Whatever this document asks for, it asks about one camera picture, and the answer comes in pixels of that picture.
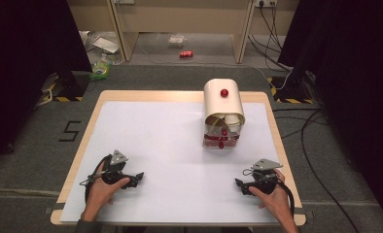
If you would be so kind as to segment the person's left hand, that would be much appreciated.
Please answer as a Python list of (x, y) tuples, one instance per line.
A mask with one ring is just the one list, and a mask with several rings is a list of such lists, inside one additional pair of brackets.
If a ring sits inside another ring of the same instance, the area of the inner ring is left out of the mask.
[(112, 198), (115, 192), (129, 182), (129, 178), (119, 180), (114, 184), (106, 184), (101, 178), (94, 181), (91, 186), (86, 206), (81, 213), (81, 220), (92, 222), (96, 220), (98, 213), (106, 204), (113, 204)]

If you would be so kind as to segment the green plastic bag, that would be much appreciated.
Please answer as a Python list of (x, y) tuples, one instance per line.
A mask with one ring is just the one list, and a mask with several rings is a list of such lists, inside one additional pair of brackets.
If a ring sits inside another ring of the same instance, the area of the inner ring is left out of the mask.
[(92, 66), (89, 77), (93, 80), (105, 80), (109, 76), (111, 63), (105, 60), (96, 61)]

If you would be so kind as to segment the white paper sheet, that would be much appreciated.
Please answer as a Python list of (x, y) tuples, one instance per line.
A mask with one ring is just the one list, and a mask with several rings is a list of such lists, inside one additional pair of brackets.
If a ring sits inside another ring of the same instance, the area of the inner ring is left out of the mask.
[(203, 145), (200, 103), (107, 101), (100, 109), (60, 217), (79, 219), (85, 206), (83, 180), (114, 150), (128, 161), (124, 172), (142, 174), (134, 188), (118, 191), (98, 220), (107, 223), (257, 225), (274, 217), (244, 195), (236, 181), (262, 158), (277, 160), (266, 108), (243, 106), (246, 122), (235, 147)]

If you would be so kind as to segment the white packet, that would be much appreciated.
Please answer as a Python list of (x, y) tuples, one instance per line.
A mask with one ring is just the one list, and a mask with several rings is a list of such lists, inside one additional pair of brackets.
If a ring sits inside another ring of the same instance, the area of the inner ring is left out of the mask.
[(182, 48), (187, 41), (187, 38), (183, 35), (171, 35), (168, 40), (168, 46), (170, 48)]

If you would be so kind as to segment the pile of red packets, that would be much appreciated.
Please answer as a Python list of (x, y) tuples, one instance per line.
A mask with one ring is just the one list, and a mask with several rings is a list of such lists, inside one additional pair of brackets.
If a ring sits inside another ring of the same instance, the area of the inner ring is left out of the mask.
[(226, 129), (208, 132), (204, 134), (203, 146), (206, 148), (234, 148), (240, 138), (238, 133), (230, 132)]

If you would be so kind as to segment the black curtain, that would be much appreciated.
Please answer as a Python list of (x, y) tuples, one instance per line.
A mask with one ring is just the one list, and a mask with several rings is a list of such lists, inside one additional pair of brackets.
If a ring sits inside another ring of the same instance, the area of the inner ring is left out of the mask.
[(67, 0), (0, 0), (0, 153), (57, 73), (73, 85), (91, 66)]
[(383, 0), (299, 0), (280, 62), (311, 71), (383, 210)]

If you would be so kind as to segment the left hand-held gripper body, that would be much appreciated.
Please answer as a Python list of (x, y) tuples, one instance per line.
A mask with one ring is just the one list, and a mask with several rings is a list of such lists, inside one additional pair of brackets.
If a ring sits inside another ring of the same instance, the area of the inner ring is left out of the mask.
[(103, 158), (101, 178), (106, 184), (114, 184), (119, 180), (125, 178), (122, 172), (128, 158), (118, 150), (114, 150)]

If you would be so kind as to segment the cream storage box red knob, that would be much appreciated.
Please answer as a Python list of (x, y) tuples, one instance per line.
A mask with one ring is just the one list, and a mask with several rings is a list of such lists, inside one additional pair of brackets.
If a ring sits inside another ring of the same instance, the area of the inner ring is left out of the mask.
[(204, 96), (204, 134), (226, 129), (226, 114), (238, 114), (241, 129), (245, 123), (245, 116), (240, 98), (239, 88), (232, 79), (212, 79), (203, 88)]

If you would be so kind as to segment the stack of red packets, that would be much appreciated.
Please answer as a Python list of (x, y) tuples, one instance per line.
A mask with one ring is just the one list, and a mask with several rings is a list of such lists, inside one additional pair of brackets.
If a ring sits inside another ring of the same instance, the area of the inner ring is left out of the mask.
[(203, 138), (203, 146), (207, 148), (230, 148), (235, 147), (239, 140), (238, 136), (220, 137), (205, 135)]

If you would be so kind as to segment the white paper cup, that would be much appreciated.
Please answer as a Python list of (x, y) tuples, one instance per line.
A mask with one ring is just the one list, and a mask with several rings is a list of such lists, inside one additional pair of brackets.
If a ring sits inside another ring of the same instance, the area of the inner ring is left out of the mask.
[(226, 114), (225, 124), (230, 132), (237, 132), (241, 129), (241, 120), (238, 114)]

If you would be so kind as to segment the clear plastic bag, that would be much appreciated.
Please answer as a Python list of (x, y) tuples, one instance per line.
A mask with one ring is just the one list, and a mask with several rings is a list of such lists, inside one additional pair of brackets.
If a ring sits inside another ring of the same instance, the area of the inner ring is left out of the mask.
[(91, 32), (90, 31), (80, 31), (80, 37), (84, 46), (88, 46), (90, 44)]

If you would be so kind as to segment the white flat box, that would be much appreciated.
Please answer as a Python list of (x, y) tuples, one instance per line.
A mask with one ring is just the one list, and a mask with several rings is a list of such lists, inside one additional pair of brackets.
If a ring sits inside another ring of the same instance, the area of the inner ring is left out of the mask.
[(119, 45), (103, 37), (97, 37), (93, 43), (95, 47), (103, 49), (109, 53), (115, 53), (119, 49)]

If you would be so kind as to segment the black yellow striped stand base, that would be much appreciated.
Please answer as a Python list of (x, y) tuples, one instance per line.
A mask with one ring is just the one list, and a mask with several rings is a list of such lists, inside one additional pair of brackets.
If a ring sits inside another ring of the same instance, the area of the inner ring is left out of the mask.
[(45, 80), (35, 109), (53, 101), (82, 101), (88, 83), (89, 74), (85, 72), (73, 72), (70, 79), (61, 78), (57, 73), (53, 73)]
[(269, 77), (267, 80), (274, 101), (291, 104), (313, 103), (308, 85), (304, 82), (299, 85), (289, 85), (285, 77)]

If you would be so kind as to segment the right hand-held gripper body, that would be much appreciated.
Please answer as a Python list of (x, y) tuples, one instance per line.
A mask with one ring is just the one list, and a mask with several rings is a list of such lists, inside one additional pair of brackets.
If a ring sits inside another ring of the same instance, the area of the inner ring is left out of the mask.
[(265, 194), (271, 194), (276, 184), (280, 182), (277, 176), (276, 169), (282, 168), (283, 165), (266, 158), (262, 158), (252, 165), (252, 177), (254, 181), (249, 183), (248, 186), (255, 187)]

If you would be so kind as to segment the person's right hand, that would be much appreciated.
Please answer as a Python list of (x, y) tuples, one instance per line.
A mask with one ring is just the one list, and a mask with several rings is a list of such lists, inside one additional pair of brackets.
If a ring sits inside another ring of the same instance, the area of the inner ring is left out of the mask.
[(289, 206), (288, 195), (280, 185), (277, 185), (271, 194), (264, 194), (253, 186), (249, 188), (261, 200), (259, 208), (267, 208), (279, 223), (289, 219), (294, 220)]

